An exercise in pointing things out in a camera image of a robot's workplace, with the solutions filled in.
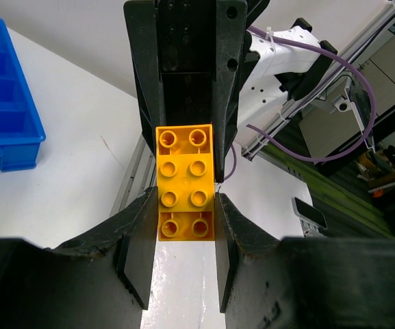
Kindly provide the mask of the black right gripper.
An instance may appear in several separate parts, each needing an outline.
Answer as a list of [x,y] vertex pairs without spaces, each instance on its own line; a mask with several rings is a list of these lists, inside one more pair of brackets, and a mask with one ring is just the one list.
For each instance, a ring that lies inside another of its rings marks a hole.
[[211,123],[215,180],[237,134],[239,91],[259,56],[247,29],[268,1],[126,1],[123,6],[144,137],[156,127]]

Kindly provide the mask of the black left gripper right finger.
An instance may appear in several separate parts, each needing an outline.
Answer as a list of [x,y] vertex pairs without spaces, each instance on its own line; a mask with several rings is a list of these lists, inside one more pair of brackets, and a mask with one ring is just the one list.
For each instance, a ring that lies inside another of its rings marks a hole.
[[395,328],[395,239],[278,240],[215,196],[228,328]]

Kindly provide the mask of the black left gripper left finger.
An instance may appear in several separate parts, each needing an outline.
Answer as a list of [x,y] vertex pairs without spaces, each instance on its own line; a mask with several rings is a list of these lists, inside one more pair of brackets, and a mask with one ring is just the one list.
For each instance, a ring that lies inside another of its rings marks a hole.
[[0,328],[139,328],[157,235],[155,187],[54,249],[0,238]]

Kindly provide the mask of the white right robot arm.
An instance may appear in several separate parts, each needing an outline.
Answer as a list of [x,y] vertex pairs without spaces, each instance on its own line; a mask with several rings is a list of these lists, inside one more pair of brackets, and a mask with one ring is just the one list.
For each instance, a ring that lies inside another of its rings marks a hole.
[[127,1],[142,135],[156,149],[161,126],[213,127],[214,174],[225,178],[243,127],[264,124],[266,112],[308,95],[331,65],[334,47],[297,19],[285,31],[253,29],[267,1]]

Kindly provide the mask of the orange yellow lego brick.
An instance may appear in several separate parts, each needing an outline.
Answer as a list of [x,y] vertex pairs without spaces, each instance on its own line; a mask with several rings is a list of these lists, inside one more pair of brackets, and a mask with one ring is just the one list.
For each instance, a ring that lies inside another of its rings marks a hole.
[[156,130],[158,239],[214,241],[212,125]]

